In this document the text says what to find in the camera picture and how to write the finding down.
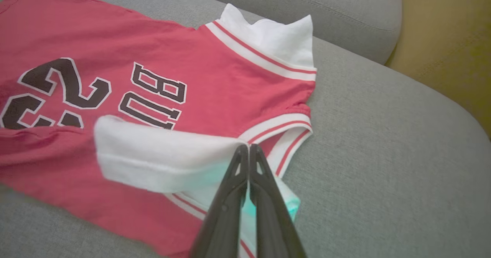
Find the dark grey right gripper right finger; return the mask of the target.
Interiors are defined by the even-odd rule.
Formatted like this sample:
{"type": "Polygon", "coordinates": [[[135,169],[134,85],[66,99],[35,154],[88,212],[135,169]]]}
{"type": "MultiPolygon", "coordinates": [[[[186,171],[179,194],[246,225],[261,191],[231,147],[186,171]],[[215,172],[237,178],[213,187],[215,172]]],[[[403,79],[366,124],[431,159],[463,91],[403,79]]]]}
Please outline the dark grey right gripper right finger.
{"type": "Polygon", "coordinates": [[[256,207],[257,257],[307,257],[263,150],[250,146],[250,199],[256,207]]]}

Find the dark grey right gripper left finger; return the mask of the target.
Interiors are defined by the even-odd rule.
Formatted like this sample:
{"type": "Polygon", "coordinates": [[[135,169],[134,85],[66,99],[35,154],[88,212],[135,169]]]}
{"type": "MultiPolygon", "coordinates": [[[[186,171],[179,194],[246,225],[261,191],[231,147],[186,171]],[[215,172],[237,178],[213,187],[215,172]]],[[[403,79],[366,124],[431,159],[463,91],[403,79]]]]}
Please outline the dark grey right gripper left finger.
{"type": "Polygon", "coordinates": [[[249,177],[248,146],[239,146],[191,247],[192,258],[237,258],[249,177]]]}

